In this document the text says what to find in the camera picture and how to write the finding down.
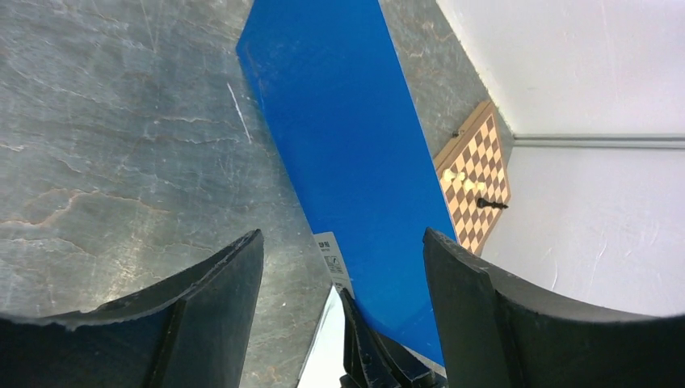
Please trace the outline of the wooden chessboard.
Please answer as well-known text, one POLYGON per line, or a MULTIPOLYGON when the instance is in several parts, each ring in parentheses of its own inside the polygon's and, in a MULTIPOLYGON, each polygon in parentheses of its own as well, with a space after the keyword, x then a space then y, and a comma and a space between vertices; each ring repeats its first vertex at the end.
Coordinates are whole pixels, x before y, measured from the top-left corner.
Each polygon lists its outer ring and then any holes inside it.
POLYGON ((482 197, 508 205, 511 198, 494 104, 479 103, 433 158, 433 163, 456 241, 474 255, 480 255, 504 209, 479 209, 477 199, 482 197), (465 192, 462 182, 443 182, 441 176, 447 168, 463 171, 465 179, 484 182, 485 191, 465 192))

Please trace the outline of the white paper sheet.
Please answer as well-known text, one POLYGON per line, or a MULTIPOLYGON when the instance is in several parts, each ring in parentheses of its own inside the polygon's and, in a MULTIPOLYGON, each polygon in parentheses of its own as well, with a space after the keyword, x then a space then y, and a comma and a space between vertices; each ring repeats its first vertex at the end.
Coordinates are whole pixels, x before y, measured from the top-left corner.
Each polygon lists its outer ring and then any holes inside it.
POLYGON ((330 289, 297 388, 339 388, 343 367, 345 315, 335 287, 330 289))

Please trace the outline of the black chess piece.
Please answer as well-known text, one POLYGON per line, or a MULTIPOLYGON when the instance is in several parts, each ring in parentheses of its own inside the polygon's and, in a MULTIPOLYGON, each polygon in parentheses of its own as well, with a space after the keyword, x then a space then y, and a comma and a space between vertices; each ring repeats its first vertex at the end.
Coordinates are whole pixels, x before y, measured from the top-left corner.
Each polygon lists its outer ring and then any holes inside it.
POLYGON ((485 198, 477 199, 477 207, 479 209, 491 208, 491 209, 508 209, 509 206, 503 202, 491 201, 485 198))

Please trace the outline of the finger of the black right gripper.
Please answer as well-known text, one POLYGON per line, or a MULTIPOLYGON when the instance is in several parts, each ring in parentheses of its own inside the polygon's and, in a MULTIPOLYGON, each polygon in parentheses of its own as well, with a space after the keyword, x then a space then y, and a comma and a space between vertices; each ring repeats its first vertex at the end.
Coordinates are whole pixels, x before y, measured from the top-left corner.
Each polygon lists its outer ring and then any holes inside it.
POLYGON ((396 341, 366 323, 347 289, 339 292, 345 314, 342 388, 437 388, 447 379, 396 341))

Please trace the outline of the white chess pawn left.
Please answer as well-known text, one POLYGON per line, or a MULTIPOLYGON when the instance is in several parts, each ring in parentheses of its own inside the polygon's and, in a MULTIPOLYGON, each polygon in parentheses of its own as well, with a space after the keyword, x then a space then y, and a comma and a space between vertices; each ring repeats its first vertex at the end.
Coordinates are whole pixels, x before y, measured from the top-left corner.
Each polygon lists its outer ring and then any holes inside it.
POLYGON ((443 171, 441 180, 445 183, 460 184, 465 180, 465 173, 463 171, 454 171, 452 168, 447 168, 443 171))

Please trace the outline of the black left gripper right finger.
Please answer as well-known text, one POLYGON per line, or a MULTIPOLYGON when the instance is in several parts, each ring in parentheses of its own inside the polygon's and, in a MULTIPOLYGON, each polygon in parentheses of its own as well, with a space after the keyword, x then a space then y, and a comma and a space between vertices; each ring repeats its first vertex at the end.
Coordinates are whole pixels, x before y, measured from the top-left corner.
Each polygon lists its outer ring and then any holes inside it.
POLYGON ((453 387, 681 387, 684 318, 591 305, 524 280, 445 234, 423 237, 453 387))

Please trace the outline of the aluminium frame post right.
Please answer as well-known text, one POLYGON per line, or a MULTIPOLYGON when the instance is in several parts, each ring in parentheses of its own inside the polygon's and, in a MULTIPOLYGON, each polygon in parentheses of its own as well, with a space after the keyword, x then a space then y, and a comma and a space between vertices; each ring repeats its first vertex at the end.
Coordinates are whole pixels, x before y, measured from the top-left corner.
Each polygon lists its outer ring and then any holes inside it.
POLYGON ((555 134, 514 135, 514 146, 542 148, 598 148, 684 150, 684 135, 555 134))

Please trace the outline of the white chess pawn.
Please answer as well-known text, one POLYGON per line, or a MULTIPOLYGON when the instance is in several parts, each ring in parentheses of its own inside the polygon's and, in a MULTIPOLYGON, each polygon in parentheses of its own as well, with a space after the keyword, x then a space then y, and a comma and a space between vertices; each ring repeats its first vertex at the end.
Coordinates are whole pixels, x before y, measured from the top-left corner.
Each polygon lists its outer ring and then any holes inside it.
POLYGON ((466 179, 462 182, 462 188, 465 192, 484 192, 486 189, 486 185, 484 182, 477 182, 472 181, 470 179, 466 179))
POLYGON ((460 184, 465 180, 465 173, 463 171, 454 171, 452 168, 447 168, 443 171, 441 180, 445 183, 460 184))

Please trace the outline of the white chess pawn middle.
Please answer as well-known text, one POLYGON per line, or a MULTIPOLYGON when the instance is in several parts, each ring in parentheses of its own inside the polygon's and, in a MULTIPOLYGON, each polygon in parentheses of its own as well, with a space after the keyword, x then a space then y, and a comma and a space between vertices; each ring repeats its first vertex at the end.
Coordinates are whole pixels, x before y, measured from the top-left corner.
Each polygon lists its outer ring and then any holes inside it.
POLYGON ((484 192, 486 189, 486 185, 484 182, 477 182, 472 181, 470 179, 466 179, 462 182, 462 188, 465 192, 484 192))

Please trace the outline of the blue plastic folder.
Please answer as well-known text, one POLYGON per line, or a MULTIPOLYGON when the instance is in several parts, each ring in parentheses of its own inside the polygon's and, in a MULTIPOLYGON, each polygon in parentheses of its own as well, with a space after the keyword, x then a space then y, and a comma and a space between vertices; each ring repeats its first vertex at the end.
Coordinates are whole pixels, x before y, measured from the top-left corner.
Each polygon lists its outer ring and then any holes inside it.
POLYGON ((237 54, 335 286, 442 363, 422 239, 454 230, 380 4, 258 0, 237 54))

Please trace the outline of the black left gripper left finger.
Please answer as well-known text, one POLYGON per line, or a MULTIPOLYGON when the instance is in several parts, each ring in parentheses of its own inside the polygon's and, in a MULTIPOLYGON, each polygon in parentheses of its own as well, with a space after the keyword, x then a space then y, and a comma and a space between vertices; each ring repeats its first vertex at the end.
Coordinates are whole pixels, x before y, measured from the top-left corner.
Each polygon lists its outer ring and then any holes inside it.
POLYGON ((236 387, 263 276, 253 230, 138 292, 43 318, 1 316, 4 387, 236 387))

